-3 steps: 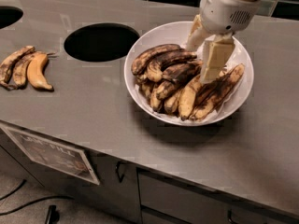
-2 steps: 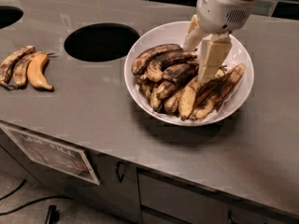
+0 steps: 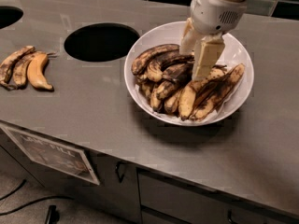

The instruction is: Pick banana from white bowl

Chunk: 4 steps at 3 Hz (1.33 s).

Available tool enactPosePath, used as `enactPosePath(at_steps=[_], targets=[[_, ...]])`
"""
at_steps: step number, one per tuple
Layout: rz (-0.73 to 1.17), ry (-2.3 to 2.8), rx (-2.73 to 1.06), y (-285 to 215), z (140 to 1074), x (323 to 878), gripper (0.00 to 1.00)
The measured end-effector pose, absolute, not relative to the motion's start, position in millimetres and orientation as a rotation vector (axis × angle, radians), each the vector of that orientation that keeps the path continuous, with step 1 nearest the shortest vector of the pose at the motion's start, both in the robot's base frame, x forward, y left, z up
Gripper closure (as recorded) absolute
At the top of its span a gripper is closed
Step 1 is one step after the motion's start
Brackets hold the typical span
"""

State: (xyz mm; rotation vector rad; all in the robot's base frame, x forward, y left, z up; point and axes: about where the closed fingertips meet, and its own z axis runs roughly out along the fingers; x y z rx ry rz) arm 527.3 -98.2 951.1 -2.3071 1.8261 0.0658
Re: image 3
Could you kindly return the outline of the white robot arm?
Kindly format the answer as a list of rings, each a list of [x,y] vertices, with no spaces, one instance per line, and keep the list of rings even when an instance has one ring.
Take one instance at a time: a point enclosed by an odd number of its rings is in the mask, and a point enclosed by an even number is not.
[[[179,53],[194,52],[192,80],[206,78],[225,49],[223,36],[233,30],[247,9],[247,0],[192,0]]]

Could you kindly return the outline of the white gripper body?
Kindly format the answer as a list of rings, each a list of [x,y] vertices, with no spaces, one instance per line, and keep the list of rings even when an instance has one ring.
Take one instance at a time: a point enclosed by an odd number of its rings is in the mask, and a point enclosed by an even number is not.
[[[203,35],[233,30],[246,9],[247,0],[192,0],[190,6],[193,26]]]

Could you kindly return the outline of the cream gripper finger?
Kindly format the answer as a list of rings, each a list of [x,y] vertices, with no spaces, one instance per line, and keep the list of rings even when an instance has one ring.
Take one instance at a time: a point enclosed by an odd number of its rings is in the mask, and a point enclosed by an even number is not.
[[[206,35],[197,40],[194,46],[194,65],[192,80],[204,79],[222,55],[225,48],[222,33]]]
[[[203,37],[204,36],[198,33],[194,28],[192,18],[188,18],[185,22],[179,52],[183,55],[193,53],[195,56],[198,56],[200,52],[200,43]]]

